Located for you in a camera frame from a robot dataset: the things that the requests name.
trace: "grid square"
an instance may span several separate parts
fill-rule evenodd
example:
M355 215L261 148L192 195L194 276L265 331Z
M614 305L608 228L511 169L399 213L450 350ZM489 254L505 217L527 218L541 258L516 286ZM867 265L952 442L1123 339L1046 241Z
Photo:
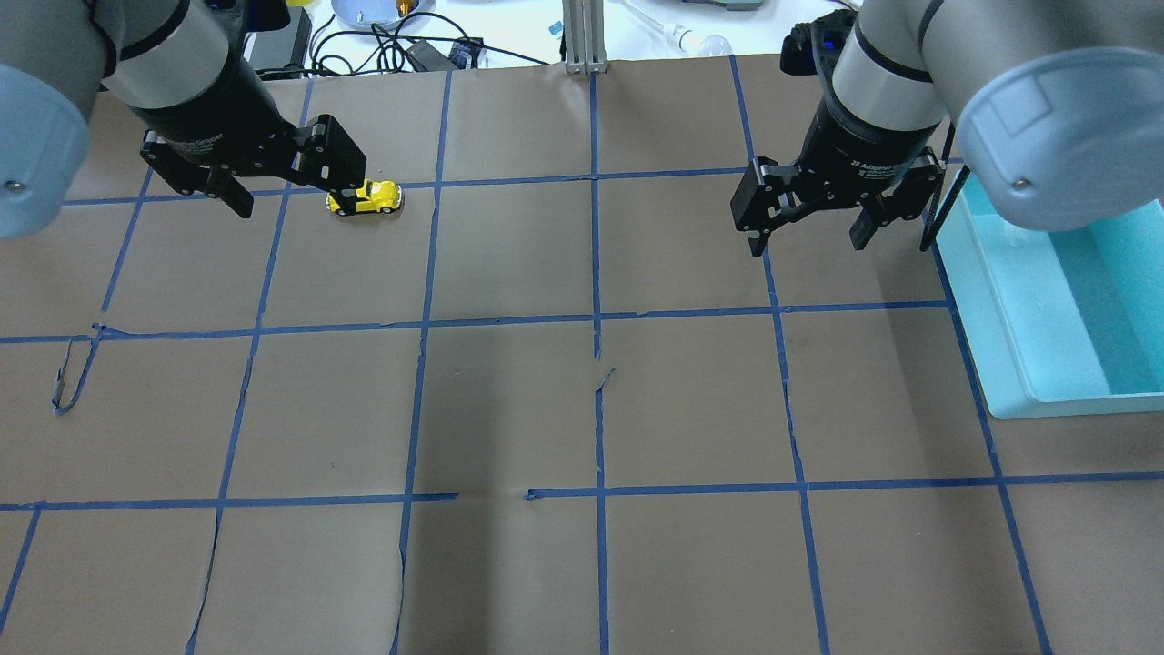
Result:
M304 94L307 92L307 83L301 79L279 79L264 81L263 86L275 100L275 108L279 111L283 120L291 124L299 123L299 114L303 113ZM285 184L278 177L240 177L239 181L251 191L279 191ZM173 188L162 179L161 175L154 173L146 190L148 195L172 195Z
M317 79L314 85L308 119L319 114L339 119L368 156L369 178L393 181L436 178L445 73Z
M603 311L768 306L764 264L731 222L734 175L599 184Z
M1164 643L1164 483L1010 487L1056 653L1154 653Z
M98 93L88 116L88 156L65 199L136 198L146 180L146 162L139 154L146 129L116 95Z
M737 57L736 66L755 154L781 164L794 162L821 104L821 80L781 72L779 55Z
M213 510L43 514L0 652L182 653L213 535Z
M612 652L819 652L799 496L609 498L606 525Z
M28 533L29 512L6 512L0 514L0 589L8 592L8 582L16 570L20 549Z
M559 66L453 73L445 179L589 171L587 76L562 74Z
M810 480L991 476L945 308L783 315Z
M44 446L48 498L215 498L249 344L102 343L80 401ZM86 355L74 349L70 369Z
M730 65L726 57L618 62L599 74L599 170L747 165Z
M457 499L412 510L400 655L592 654L594 499Z
M1008 476L1164 471L1164 413L999 421L994 448Z
M590 313L590 184L443 191L433 318Z
M43 230L0 241L0 336L90 333L133 211L64 207Z
M866 653L1038 653L994 487L814 492L829 642Z
M400 512L227 510L196 653L388 653L400 606Z
M250 329L278 198L241 219L213 199L146 202L106 322L130 333Z
M589 321L434 329L416 490L594 486L592 348Z
M856 209L822 211L772 237L772 275L780 304L941 300L945 297L931 252L918 251L920 221L878 229L854 250L849 227Z
M49 399L64 355L65 344L0 346L0 503L44 499L52 470L45 436L59 422ZM76 379L69 376L69 384Z
M391 216L348 220L324 207L322 193L292 195L263 323L420 320L433 193L405 194L404 208Z
M771 315L603 322L606 485L792 482Z
M418 330L263 337L230 496L404 493L419 342Z

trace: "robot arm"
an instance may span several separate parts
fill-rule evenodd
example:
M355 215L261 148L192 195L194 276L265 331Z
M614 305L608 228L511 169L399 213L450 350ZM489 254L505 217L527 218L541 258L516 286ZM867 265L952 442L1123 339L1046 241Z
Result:
M0 237L56 215L102 81L149 126L141 155L177 192L222 198L249 216L254 200L235 177L275 175L354 211L363 152L329 115L303 128L284 120L242 59L257 5L0 0L0 133L21 135L0 152Z
M925 143L946 114L1021 227L1081 227L1164 191L1157 0L866 0L859 16L797 26L781 69L817 74L824 98L800 158L758 157L732 198L754 255L772 229L821 208L863 207L857 249L920 215L941 186Z

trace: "yellow object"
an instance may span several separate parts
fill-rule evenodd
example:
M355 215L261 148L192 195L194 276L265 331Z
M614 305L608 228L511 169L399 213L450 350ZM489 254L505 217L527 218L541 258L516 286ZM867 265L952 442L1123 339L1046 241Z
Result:
M400 188L399 184L391 179L383 181L364 179L364 185L356 188L356 213L374 211L392 213L400 208L403 204L404 188ZM347 212L340 208L340 205L332 199L331 194L327 195L327 211L339 215L347 215Z

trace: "turquoise plastic container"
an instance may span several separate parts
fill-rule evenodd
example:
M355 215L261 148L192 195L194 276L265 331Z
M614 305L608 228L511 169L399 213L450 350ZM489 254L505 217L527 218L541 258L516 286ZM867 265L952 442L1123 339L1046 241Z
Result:
M938 235L991 414L1164 411L1164 209L1072 232L1000 216L974 176Z

